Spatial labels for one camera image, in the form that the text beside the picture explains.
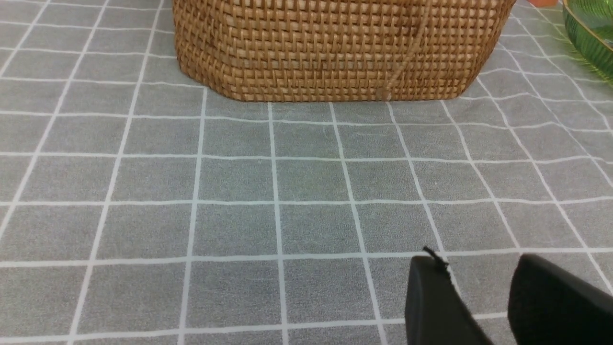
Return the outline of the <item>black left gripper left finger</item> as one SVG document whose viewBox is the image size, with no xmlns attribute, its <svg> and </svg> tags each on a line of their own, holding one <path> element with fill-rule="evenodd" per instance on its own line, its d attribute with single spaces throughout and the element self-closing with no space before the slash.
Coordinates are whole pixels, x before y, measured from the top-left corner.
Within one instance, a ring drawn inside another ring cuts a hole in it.
<svg viewBox="0 0 613 345">
<path fill-rule="evenodd" d="M 427 257 L 412 257 L 405 327 L 408 345 L 492 345 L 451 280 L 448 262 L 424 247 Z"/>
</svg>

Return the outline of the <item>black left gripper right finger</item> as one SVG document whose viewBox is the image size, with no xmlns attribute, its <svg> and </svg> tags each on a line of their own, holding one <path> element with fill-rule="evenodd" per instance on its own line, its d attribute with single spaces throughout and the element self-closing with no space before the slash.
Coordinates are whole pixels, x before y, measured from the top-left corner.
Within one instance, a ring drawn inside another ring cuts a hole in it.
<svg viewBox="0 0 613 345">
<path fill-rule="evenodd" d="M 523 254 L 508 321 L 519 345 L 610 345 L 613 298 L 545 258 Z"/>
</svg>

